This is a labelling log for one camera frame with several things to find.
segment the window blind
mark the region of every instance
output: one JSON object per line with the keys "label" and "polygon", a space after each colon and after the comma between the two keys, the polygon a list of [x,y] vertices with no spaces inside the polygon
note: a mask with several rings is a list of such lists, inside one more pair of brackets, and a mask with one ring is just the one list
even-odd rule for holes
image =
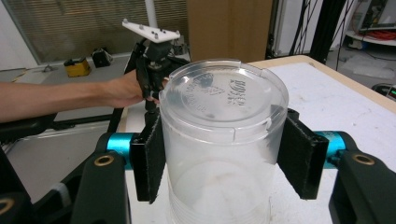
{"label": "window blind", "polygon": [[[3,0],[39,64],[88,57],[106,47],[131,52],[142,37],[122,27],[124,18],[149,25],[144,0]],[[186,0],[154,1],[160,28],[188,40]]]}

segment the white plastic mount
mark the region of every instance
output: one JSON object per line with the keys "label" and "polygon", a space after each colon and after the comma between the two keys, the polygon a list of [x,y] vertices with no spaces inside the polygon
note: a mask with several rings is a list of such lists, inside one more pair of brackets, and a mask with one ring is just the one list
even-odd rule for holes
{"label": "white plastic mount", "polygon": [[126,19],[123,20],[122,26],[129,30],[132,30],[133,32],[147,38],[154,43],[162,43],[165,41],[180,38],[180,33],[178,31],[173,32],[164,29],[153,28],[142,24],[128,22],[128,20]]}

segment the transparent cup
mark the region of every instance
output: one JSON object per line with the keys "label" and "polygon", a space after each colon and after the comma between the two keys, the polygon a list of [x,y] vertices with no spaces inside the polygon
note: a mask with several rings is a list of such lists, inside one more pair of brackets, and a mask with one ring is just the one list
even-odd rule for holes
{"label": "transparent cup", "polygon": [[268,223],[288,91],[234,60],[190,63],[160,93],[173,223]]}

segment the yellow device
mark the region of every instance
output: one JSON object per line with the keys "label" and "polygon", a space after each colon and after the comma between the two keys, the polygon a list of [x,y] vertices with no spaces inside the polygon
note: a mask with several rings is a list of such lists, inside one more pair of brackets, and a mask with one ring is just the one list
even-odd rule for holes
{"label": "yellow device", "polygon": [[64,62],[64,67],[70,77],[84,77],[91,72],[91,67],[86,58],[80,58],[78,61],[67,60]]}

